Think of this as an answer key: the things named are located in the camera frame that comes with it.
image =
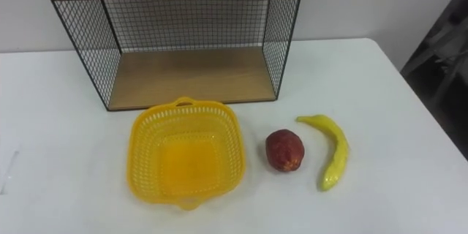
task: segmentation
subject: yellow banana pepper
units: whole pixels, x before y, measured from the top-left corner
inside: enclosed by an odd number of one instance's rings
[[[328,163],[320,188],[327,191],[343,176],[348,157],[349,146],[341,128],[329,117],[324,115],[300,116],[296,121],[308,124],[327,135],[336,145],[333,158]]]

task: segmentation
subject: plastic toy food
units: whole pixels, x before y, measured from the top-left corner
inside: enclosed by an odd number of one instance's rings
[[[301,139],[288,129],[281,129],[266,138],[266,156],[278,171],[295,171],[301,166],[304,146]]]
[[[320,188],[327,191],[343,176],[348,157],[349,146],[341,128],[329,117],[324,115],[301,116],[296,121],[308,124],[327,135],[336,145],[333,158],[325,169]]]

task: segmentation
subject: black metal frame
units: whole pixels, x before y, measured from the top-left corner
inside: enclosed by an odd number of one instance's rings
[[[275,97],[301,0],[50,0],[102,103],[122,53],[261,46]]]

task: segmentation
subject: red fruit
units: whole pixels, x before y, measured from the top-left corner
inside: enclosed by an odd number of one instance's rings
[[[281,129],[266,138],[266,156],[276,170],[295,171],[304,158],[304,146],[294,132]]]

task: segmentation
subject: wooden shelf board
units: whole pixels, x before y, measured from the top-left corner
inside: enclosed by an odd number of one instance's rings
[[[125,53],[110,110],[141,109],[179,97],[220,102],[275,100],[261,48]]]

